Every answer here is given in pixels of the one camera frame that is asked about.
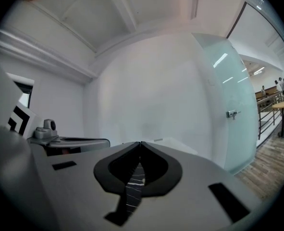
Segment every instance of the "table leg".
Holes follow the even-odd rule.
[[[284,109],[281,110],[282,113],[282,131],[281,131],[281,137],[284,135]]]

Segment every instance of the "wooden floor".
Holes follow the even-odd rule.
[[[278,137],[282,125],[257,149],[255,160],[236,174],[261,200],[274,196],[284,183],[284,138]]]

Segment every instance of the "black slot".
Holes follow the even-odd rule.
[[[75,165],[76,163],[74,161],[69,161],[69,162],[60,163],[60,164],[53,164],[52,167],[54,168],[54,170],[59,170],[59,169],[63,169],[63,168],[67,168],[67,167],[71,167]]]
[[[237,222],[249,214],[249,211],[222,183],[210,185],[209,189],[219,201],[232,222]]]

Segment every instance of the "window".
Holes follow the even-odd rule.
[[[19,99],[19,102],[25,107],[29,108],[33,87],[29,85],[18,83],[18,82],[15,82],[15,83],[20,88],[20,90],[23,92],[21,98]]]

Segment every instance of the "railing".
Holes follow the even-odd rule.
[[[277,110],[276,112],[274,111],[274,109],[272,109],[272,105],[274,105],[275,103],[280,103],[283,101],[283,92],[277,92],[271,96],[268,96],[266,98],[263,98],[262,100],[257,102],[257,107],[258,107],[258,122],[259,122],[259,128],[258,128],[258,140],[260,140],[260,136],[261,134],[267,130],[272,124],[275,125],[275,120],[278,118],[278,116],[275,118],[275,115],[277,114],[277,112],[280,112],[281,110]],[[263,111],[269,111],[263,118],[261,118],[261,112]],[[261,120],[264,119],[265,117],[268,116],[268,114],[273,113],[272,116],[270,116],[270,118],[264,123],[261,124]],[[266,125],[271,119],[273,118],[273,121],[267,125],[267,127],[261,131],[261,128]]]

